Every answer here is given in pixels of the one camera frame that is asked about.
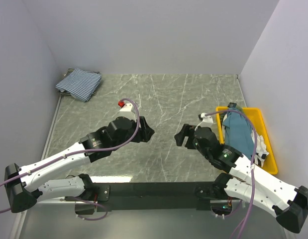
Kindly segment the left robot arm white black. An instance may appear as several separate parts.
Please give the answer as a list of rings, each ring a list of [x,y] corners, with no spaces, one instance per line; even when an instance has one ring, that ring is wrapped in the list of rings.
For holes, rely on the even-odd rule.
[[[10,211],[23,212],[40,201],[63,196],[93,200],[100,192],[89,175],[62,180],[56,176],[62,171],[108,157],[129,142],[148,142],[154,133],[143,116],[137,120],[117,117],[49,158],[26,166],[15,163],[7,166],[4,188]]]

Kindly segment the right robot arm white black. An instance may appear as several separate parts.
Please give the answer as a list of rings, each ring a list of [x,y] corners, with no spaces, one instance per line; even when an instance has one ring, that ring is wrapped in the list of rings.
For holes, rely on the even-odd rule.
[[[221,144],[209,127],[184,124],[174,139],[177,146],[196,149],[222,173],[215,179],[213,194],[220,199],[238,198],[263,209],[285,229],[300,233],[308,216],[308,188],[276,178],[233,147]]]

